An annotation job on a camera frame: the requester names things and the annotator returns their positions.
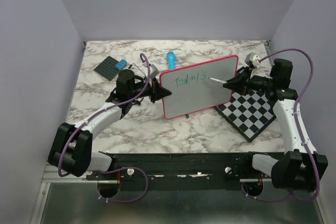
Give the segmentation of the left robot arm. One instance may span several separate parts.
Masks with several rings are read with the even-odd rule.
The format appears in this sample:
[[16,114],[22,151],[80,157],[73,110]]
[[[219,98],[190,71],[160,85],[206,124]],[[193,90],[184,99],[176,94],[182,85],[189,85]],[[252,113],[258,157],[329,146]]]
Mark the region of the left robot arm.
[[58,127],[48,163],[58,168],[60,176],[80,177],[85,172],[98,172],[104,179],[112,179],[117,171],[112,157],[93,152],[93,140],[127,115],[134,100],[149,97],[154,103],[171,94],[156,78],[141,78],[132,70],[120,71],[116,88],[98,111],[75,124],[65,122]]

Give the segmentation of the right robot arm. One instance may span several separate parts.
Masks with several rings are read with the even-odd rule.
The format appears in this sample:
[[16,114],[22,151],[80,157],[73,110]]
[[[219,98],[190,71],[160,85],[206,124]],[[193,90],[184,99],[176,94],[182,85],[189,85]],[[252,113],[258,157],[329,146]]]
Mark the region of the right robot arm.
[[250,90],[265,94],[273,103],[285,153],[280,159],[254,154],[252,159],[242,163],[242,173],[252,178],[262,172],[271,178],[275,188],[317,193],[328,160],[325,155],[318,154],[312,145],[300,115],[299,96],[296,90],[289,87],[292,62],[275,59],[269,77],[253,74],[260,64],[258,57],[245,62],[247,66],[240,68],[223,86],[241,95],[246,95]]

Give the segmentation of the white green marker pen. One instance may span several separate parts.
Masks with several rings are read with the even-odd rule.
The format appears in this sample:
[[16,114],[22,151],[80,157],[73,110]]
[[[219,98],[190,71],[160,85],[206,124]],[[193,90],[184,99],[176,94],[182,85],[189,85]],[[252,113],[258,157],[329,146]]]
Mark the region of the white green marker pen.
[[219,80],[219,79],[216,79],[216,78],[210,78],[210,77],[209,77],[208,79],[210,79],[210,80],[212,80],[212,81],[215,81],[215,82],[222,83],[222,84],[226,84],[226,83],[227,83],[226,81]]

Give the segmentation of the pink framed whiteboard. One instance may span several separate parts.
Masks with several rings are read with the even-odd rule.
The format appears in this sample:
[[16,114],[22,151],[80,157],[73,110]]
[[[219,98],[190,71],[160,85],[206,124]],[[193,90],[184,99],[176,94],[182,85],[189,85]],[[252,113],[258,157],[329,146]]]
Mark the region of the pink framed whiteboard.
[[160,84],[172,94],[163,98],[163,113],[173,119],[230,101],[232,91],[211,80],[226,81],[235,76],[238,56],[231,55],[164,71]]

